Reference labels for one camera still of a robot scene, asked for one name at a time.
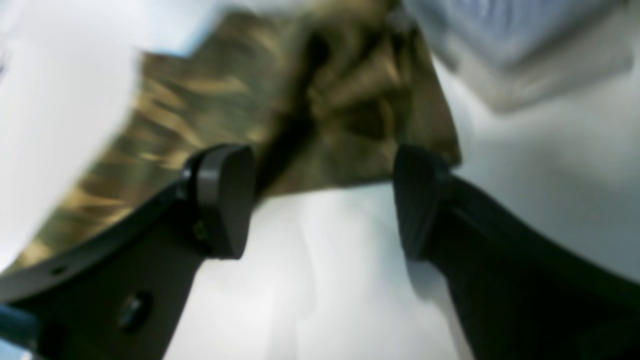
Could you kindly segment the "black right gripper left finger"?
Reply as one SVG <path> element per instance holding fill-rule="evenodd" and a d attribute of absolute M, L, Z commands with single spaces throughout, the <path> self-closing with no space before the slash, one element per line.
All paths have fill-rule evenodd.
<path fill-rule="evenodd" d="M 96 237 L 2 276 L 1 343 L 32 360 L 161 360 L 203 262 L 242 257 L 255 184 L 248 145 L 190 157 Z"/>

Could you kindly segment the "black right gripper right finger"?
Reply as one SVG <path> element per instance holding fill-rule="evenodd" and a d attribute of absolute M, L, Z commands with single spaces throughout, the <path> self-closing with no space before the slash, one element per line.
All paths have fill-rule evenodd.
<path fill-rule="evenodd" d="M 527 226 L 425 148 L 402 145 L 392 172 L 410 262 L 446 281 L 476 360 L 637 360 L 639 285 Z"/>

